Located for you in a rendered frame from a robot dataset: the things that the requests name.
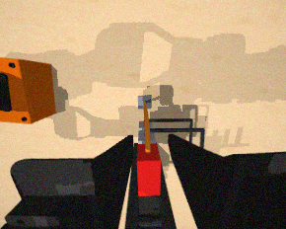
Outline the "red plug with orange cord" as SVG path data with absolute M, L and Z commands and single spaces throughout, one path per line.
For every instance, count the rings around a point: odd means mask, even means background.
M 139 215 L 156 219 L 160 215 L 161 159 L 157 143 L 151 144 L 146 102 L 143 109 L 145 144 L 138 144 L 137 148 Z

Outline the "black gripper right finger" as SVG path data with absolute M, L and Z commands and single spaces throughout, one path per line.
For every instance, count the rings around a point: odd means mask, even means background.
M 168 145 L 197 229 L 228 229 L 242 180 L 286 175 L 286 152 L 221 156 L 174 134 Z

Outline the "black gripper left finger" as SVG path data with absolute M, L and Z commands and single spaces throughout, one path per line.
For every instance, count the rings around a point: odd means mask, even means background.
M 26 195 L 84 196 L 95 229 L 118 229 L 133 160 L 133 135 L 96 158 L 27 158 L 10 174 L 23 199 Z

